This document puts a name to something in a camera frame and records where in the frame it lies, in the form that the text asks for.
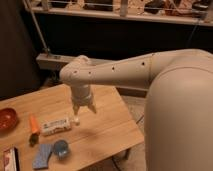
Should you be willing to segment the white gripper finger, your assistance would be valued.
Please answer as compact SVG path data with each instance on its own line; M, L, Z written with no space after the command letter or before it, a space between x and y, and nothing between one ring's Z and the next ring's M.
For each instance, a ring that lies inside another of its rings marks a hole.
M73 105L73 112L74 112L74 115L75 115L75 116L78 115L79 109L80 109L80 106L78 106L78 105Z
M88 108L93 112L93 113L97 113L97 110L96 110L96 106L94 104L89 104L88 105Z

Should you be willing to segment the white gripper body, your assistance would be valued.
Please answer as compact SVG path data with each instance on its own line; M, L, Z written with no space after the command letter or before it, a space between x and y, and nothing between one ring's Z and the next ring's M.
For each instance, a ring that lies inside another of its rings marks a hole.
M91 106L93 104L93 93L90 85L71 87L71 99L76 106Z

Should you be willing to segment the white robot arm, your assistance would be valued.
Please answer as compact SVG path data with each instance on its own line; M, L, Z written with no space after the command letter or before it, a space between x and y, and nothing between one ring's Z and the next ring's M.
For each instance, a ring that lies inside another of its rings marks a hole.
M95 108L92 84L145 89L147 171L213 171L213 53L154 52L102 65L81 55L60 79L75 111Z

